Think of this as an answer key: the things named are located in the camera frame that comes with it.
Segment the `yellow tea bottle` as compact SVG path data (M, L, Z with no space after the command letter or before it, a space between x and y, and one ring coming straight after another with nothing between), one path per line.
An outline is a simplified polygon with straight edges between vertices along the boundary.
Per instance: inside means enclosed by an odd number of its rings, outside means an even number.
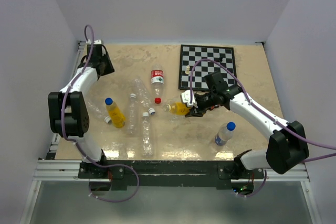
M187 107L184 103L175 102L172 104L165 104L163 109L165 112L169 112L175 115L187 115L191 108Z

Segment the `blue cap Pepsi bottle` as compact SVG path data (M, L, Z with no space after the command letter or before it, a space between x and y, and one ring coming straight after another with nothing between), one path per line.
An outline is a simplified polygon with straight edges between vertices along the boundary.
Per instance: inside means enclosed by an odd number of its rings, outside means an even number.
M228 122L223 124L214 137L214 141L218 146L224 146L234 134L236 124L234 122Z

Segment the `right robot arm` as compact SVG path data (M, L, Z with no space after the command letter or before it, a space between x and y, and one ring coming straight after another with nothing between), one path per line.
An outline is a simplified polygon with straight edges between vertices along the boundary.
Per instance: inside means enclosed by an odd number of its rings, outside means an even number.
M215 106L240 115L254 126L268 140L266 150L247 150L235 157L234 173L246 178L253 169L271 168L278 174L284 174L309 157L308 144L304 141L305 130L297 121L288 121L270 113L244 94L238 85L229 86L220 72L206 75L209 92L194 94L186 90L181 101L189 109L188 117L202 117Z

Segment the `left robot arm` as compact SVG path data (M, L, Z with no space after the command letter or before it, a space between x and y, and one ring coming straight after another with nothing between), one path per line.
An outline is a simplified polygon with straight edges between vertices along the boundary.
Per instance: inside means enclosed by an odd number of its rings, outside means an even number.
M87 52L72 80L60 91L48 95L50 128L81 154L80 177L103 178L109 165L103 150L88 136L90 119L85 94L100 77L113 73L114 67L102 41L87 44Z

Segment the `clear bottle far left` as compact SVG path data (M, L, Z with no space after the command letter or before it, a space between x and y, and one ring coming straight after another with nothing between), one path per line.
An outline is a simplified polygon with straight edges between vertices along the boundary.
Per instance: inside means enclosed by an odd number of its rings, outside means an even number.
M94 116L107 125L112 124L112 119L109 116L106 106L101 99L97 99L89 93L83 93L83 98L90 115Z

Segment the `clear crushed bottle middle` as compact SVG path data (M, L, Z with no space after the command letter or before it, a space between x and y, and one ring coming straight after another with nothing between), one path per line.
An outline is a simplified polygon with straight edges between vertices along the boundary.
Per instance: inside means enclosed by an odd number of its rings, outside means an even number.
M136 77L132 81L132 85L133 85L133 90L135 91L136 96L138 97L138 101L142 104L145 111L147 111L149 115L154 115L155 109L152 103L151 95L148 89L145 87L141 78Z

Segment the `red label clear bottle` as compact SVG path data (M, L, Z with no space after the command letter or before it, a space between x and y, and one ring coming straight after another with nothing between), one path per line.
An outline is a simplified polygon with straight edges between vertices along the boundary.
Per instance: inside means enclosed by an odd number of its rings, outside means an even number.
M162 101L164 89L164 71L159 63L152 66L151 70L151 87L155 104L160 104Z

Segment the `upright clear bottle white cap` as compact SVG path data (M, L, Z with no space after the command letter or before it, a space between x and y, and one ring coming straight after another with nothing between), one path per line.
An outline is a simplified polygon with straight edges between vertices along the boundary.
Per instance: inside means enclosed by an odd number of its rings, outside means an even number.
M130 135L135 135L138 124L138 104L137 96L134 93L130 94L127 120L127 132Z

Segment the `long clear crushed bottle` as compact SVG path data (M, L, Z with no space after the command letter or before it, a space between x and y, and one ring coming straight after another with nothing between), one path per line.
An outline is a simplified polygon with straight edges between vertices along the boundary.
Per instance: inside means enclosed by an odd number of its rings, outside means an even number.
M142 139L142 152L143 156L150 157L154 153L152 125L150 115L148 112L142 113L141 121L141 139Z

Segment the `cartoon fridge magnet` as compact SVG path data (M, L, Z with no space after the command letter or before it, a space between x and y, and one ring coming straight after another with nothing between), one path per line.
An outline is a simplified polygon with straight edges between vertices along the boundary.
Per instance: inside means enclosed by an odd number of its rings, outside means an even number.
M212 110L214 110L216 108L219 108L219 107L220 107L219 105L211 106L210 108L208 108L208 110L212 111Z

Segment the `white chess piece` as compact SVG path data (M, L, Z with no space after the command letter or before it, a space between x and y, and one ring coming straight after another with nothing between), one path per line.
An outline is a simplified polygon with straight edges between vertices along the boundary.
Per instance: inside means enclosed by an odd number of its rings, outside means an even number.
M190 66L186 66L185 74L186 74L186 75L189 75L189 74L190 74Z

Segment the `black white chessboard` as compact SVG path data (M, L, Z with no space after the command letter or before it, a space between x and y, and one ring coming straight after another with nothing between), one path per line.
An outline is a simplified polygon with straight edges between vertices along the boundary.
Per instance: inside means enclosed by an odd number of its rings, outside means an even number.
M210 59L219 62L227 71L233 75L236 73L235 55L233 47L216 47L216 46L200 46L200 45L181 45L180 48L180 73L179 73L179 90L188 90L190 88L190 75L185 74L186 66L190 66L190 70L195 67L193 74L193 91L209 90L204 77L213 72L220 72L223 79L229 86L236 84L236 80L218 65L203 61L196 64L201 59Z

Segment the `black base frame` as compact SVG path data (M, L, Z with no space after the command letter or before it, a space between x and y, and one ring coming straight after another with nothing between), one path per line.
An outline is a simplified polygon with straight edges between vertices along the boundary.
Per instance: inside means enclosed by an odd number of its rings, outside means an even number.
M261 169L245 170L234 161L132 161L107 160L107 176L88 179L93 189L126 190L129 186L150 187L215 187L231 189L232 180L262 179Z

